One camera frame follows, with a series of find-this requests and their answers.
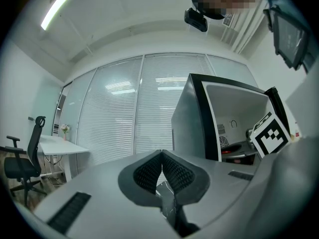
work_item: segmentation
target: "chair armrest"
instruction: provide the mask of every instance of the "chair armrest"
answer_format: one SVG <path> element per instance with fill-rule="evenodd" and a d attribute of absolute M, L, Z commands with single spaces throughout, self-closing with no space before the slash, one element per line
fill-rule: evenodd
<path fill-rule="evenodd" d="M 6 136 L 8 139 L 12 140 L 12 141 L 20 141 L 19 138 L 16 138 L 16 137 L 13 137 L 13 136 L 10 136 L 10 135 L 7 135 Z"/>
<path fill-rule="evenodd" d="M 25 151 L 23 149 L 21 149 L 21 148 L 15 148 L 15 147 L 6 146 L 5 150 L 7 152 L 11 152 L 11 153 L 25 154 Z"/>

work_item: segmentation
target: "black mesh pad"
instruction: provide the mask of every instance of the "black mesh pad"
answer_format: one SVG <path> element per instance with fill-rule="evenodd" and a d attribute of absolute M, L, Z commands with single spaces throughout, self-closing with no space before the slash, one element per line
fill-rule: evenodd
<path fill-rule="evenodd" d="M 161 173 L 160 154 L 141 165 L 133 174 L 134 181 L 141 188 L 155 195 L 156 184 Z"/>
<path fill-rule="evenodd" d="M 155 193 L 162 169 L 179 206 L 197 203 L 209 187 L 209 176 L 202 168 L 167 150 L 157 150 L 121 171 L 118 183 L 122 193 L 137 205 L 161 208 Z"/>
<path fill-rule="evenodd" d="M 163 173 L 169 182 L 174 194 L 189 186 L 195 179 L 195 174 L 179 162 L 166 154 L 162 156 Z"/>

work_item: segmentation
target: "glass wall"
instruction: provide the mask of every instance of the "glass wall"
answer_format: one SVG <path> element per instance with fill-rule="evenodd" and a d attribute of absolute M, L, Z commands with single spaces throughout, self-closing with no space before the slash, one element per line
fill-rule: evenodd
<path fill-rule="evenodd" d="M 76 154 L 77 170 L 155 149 L 172 149 L 171 117 L 189 73 L 257 86 L 247 66 L 191 53 L 161 53 L 121 60 L 75 79 L 60 124 L 68 140 L 90 153 Z"/>

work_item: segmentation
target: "desk leg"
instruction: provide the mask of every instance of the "desk leg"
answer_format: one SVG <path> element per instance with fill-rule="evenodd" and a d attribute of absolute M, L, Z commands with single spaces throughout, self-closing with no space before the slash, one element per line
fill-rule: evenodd
<path fill-rule="evenodd" d="M 45 172 L 46 172 L 46 173 L 40 174 L 40 177 L 45 177 L 45 176 L 50 176 L 50 175 L 55 175 L 55 174 L 63 173 L 63 170 L 62 170 L 62 169 L 61 169 L 60 171 L 57 171 L 57 172 L 56 172 L 55 169 L 54 169 L 54 165 L 51 164 L 53 158 L 51 157 L 51 155 L 49 155 L 49 156 L 47 156 L 47 157 L 48 157 L 48 159 L 49 159 L 49 161 L 50 161 L 50 163 L 49 163 L 50 172 L 49 172 L 49 173 L 47 172 L 47 166 L 45 166 Z"/>
<path fill-rule="evenodd" d="M 63 167 L 64 167 L 65 179 L 68 182 L 68 181 L 72 180 L 69 155 L 64 155 L 63 159 L 64 159 L 63 160 Z"/>

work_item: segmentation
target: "window blind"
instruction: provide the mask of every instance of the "window blind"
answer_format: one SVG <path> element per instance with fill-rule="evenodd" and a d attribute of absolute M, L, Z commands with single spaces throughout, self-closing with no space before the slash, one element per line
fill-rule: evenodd
<path fill-rule="evenodd" d="M 171 117 L 189 73 L 214 75 L 205 55 L 145 56 L 135 126 L 135 153 L 172 149 Z M 158 184 L 163 182 L 163 173 Z"/>
<path fill-rule="evenodd" d="M 77 155 L 81 172 L 89 166 L 132 154 L 132 125 L 142 58 L 98 68 L 84 100 L 77 144 L 90 154 Z"/>
<path fill-rule="evenodd" d="M 248 67 L 226 58 L 208 55 L 216 76 L 258 87 Z"/>

